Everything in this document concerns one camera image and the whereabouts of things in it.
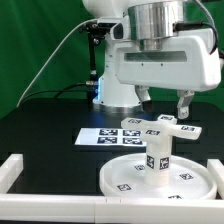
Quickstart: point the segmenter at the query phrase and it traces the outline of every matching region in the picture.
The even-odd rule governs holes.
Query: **green wall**
[[[16,107],[30,81],[76,25],[91,18],[81,0],[0,0],[0,117]],[[224,1],[206,6],[216,21],[220,48],[224,50]],[[188,7],[188,16],[201,19]],[[88,79],[88,47],[85,34],[75,33],[49,64],[30,92],[62,89]],[[103,46],[97,49],[99,73],[103,72]],[[150,90],[154,100],[177,100],[176,91]],[[212,102],[224,110],[223,84],[216,90],[197,93],[196,101]],[[85,97],[65,94],[65,97]]]

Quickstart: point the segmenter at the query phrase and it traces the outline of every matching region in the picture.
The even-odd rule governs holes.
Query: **metal cylinder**
[[[131,24],[131,39],[143,40],[143,50],[157,50],[161,48],[159,41],[145,41],[162,39],[173,36],[173,23],[183,21],[183,2],[166,1],[143,4],[128,9]]]

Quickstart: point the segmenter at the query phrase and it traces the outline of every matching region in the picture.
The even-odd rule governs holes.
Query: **white robot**
[[[183,0],[83,0],[106,35],[105,72],[95,108],[109,112],[147,109],[149,87],[178,91],[178,117],[188,117],[194,91],[221,80],[212,29],[182,30]]]

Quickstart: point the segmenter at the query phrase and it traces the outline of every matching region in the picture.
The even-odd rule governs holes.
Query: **black cable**
[[[39,94],[43,94],[43,93],[64,93],[64,92],[86,92],[84,90],[44,90],[44,91],[38,91],[38,92],[34,92],[34,93],[31,93],[29,95],[27,95],[26,97],[23,98],[23,100],[20,102],[20,104],[18,105],[18,107],[23,104],[28,98],[32,97],[32,96],[35,96],[35,95],[39,95]]]
[[[204,26],[208,26],[209,28],[212,29],[213,33],[214,33],[214,36],[215,36],[215,43],[214,43],[214,46],[212,48],[212,51],[210,52],[210,54],[214,53],[214,51],[218,48],[218,41],[219,41],[219,36],[218,36],[218,32],[216,30],[216,28],[210,24],[210,23],[206,23],[206,22],[202,22],[202,25]]]
[[[58,98],[61,94],[63,94],[64,92],[66,92],[66,90],[71,90],[73,88],[79,87],[79,86],[86,86],[86,83],[76,83],[76,84],[72,84],[70,86],[67,86],[66,88],[58,91],[58,93],[54,96],[54,98]]]
[[[174,24],[173,30],[174,30],[174,32],[182,31],[182,30],[192,30],[192,29],[199,29],[202,26],[208,26],[209,28],[212,29],[212,31],[214,33],[215,42],[214,42],[214,46],[210,52],[210,54],[212,54],[218,47],[218,32],[217,32],[216,28],[213,25],[211,25],[210,23],[206,23],[203,21],[180,22],[180,23]]]
[[[224,59],[224,51],[219,49],[219,58]]]

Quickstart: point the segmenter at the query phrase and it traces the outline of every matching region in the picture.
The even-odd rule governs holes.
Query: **black table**
[[[160,114],[176,116],[176,102],[154,102],[153,111],[129,116],[147,120],[156,120]],[[24,156],[24,171],[9,192],[102,195],[99,171],[103,164],[145,148],[77,146],[74,141],[81,128],[120,128],[126,116],[95,111],[85,100],[25,102],[0,120],[1,162],[12,153]],[[178,123],[200,126],[203,131],[197,141],[174,138],[173,154],[203,165],[211,158],[224,160],[222,111],[211,104],[192,103],[189,118]]]

